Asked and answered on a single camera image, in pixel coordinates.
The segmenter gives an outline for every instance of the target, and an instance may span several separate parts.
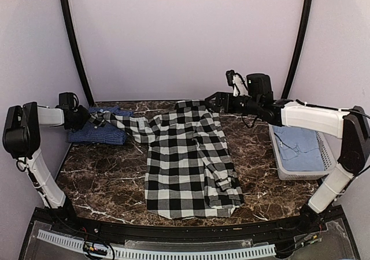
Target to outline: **laundry basket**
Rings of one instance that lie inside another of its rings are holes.
[[[280,156],[278,143],[275,139],[273,132],[273,126],[269,125],[269,134],[272,142],[273,153],[276,159],[277,173],[281,180],[317,180],[327,174],[329,174],[336,165],[336,160],[331,152],[331,149],[321,132],[316,132],[317,141],[319,143],[319,149],[321,152],[321,159],[324,163],[323,171],[290,171],[283,167],[282,159]]]

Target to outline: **marble tabletop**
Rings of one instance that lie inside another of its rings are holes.
[[[119,105],[135,117],[154,117],[172,110],[174,101],[102,102]],[[144,199],[147,146],[131,137],[123,146],[74,144],[57,178],[79,217],[126,224],[213,226],[275,220],[299,214],[317,189],[316,181],[281,181],[273,156],[268,125],[246,128],[241,118],[221,114],[231,158],[238,172],[245,204],[230,218],[168,220],[148,213]]]

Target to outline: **robotic arm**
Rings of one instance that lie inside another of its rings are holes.
[[[306,128],[342,139],[341,155],[334,170],[301,209],[301,214],[307,215],[323,212],[361,172],[370,155],[370,128],[363,108],[336,109],[298,100],[275,101],[268,75],[247,75],[246,85],[233,70],[226,72],[226,77],[234,93],[217,92],[206,98],[207,106],[214,111],[223,107],[225,113],[252,114],[272,125]]]
[[[82,129],[90,118],[89,112],[78,105],[77,96],[71,92],[59,94],[56,108],[38,106],[30,102],[9,108],[3,133],[3,145],[21,172],[26,172],[46,207],[56,211],[66,210],[75,216],[73,207],[64,192],[51,176],[40,149],[40,125],[63,125],[65,129]]]

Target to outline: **blue cloth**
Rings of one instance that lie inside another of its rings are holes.
[[[118,106],[106,108],[90,108],[89,112],[109,111],[118,116],[132,117],[132,111],[123,111]],[[69,131],[68,141],[71,143],[105,143],[122,145],[126,141],[126,133],[118,129],[110,123],[106,123],[103,127],[87,122],[81,130],[76,132]]]
[[[283,167],[289,171],[324,171],[316,131],[273,127]]]

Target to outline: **plaid shirt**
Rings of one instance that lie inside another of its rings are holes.
[[[230,217],[243,201],[218,113],[202,101],[180,101],[151,120],[93,113],[149,145],[145,200],[148,211],[166,218]]]

